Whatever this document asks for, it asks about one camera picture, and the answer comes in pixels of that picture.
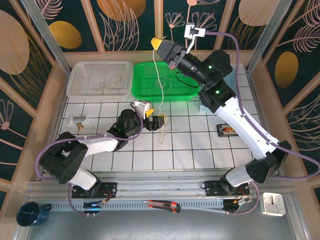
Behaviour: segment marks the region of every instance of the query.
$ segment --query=analog clock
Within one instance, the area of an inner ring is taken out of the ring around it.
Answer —
[[[278,193],[262,193],[260,195],[260,208],[265,215],[283,216],[286,214],[284,198]]]

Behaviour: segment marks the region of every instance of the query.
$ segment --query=leaf pattern wallpaper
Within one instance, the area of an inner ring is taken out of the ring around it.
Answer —
[[[155,36],[153,0],[91,0],[106,52],[152,50]]]
[[[185,47],[185,24],[194,23],[197,28],[204,28],[207,32],[218,32],[226,0],[164,0],[163,1],[163,36]],[[194,50],[212,50],[216,36],[197,37]]]
[[[52,65],[8,0],[0,6],[0,78],[37,109]]]
[[[318,159],[320,155],[320,85],[286,116],[301,154]],[[308,174],[317,166],[303,160]]]
[[[253,50],[279,0],[236,0],[226,32],[234,35],[241,50]],[[222,50],[235,50],[235,43],[224,37]]]
[[[80,0],[34,2],[63,52],[98,51]]]
[[[0,179],[11,181],[33,118],[0,90]]]
[[[274,32],[274,35],[272,37],[272,39],[269,41],[268,45],[266,46],[263,54],[262,54],[262,57],[265,58],[266,54],[268,53],[271,45],[274,43],[274,40],[276,38],[276,36],[278,36],[279,32],[281,31],[283,25],[285,24],[287,18],[289,17],[291,11],[293,10],[294,6],[296,5],[297,3],[297,0],[292,0],[291,4],[290,4],[290,7],[288,9],[288,11],[286,12],[285,16],[283,17],[280,25],[278,26],[277,30]]]
[[[306,0],[266,67],[282,106],[320,71],[320,0]]]

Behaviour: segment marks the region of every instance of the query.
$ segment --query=white grid tile floor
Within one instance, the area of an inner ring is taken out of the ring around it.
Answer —
[[[242,103],[253,118],[260,122],[243,66],[238,75]],[[79,136],[104,134],[117,121],[124,109],[130,109],[134,97],[127,102],[77,102],[68,100],[59,134],[70,132]],[[159,103],[154,103],[154,114],[159,113]],[[161,133],[143,130],[141,136],[118,152],[102,152],[86,157],[81,167],[93,172],[149,171],[188,169],[228,169],[252,159],[246,144],[238,136],[218,137],[217,124],[226,122],[213,113],[199,111],[199,97],[189,102],[165,102],[161,112],[168,118]],[[88,114],[84,130],[68,125],[72,114]]]

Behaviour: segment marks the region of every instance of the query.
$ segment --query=dark blue cup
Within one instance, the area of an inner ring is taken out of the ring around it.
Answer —
[[[40,206],[34,201],[27,202],[17,212],[16,222],[22,227],[41,225],[47,220],[51,208],[51,204]]]

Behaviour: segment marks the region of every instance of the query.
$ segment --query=red box cutter handle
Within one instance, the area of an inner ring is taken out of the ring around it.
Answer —
[[[145,203],[149,208],[164,209],[173,213],[180,213],[181,207],[178,203],[164,200],[149,200]]]

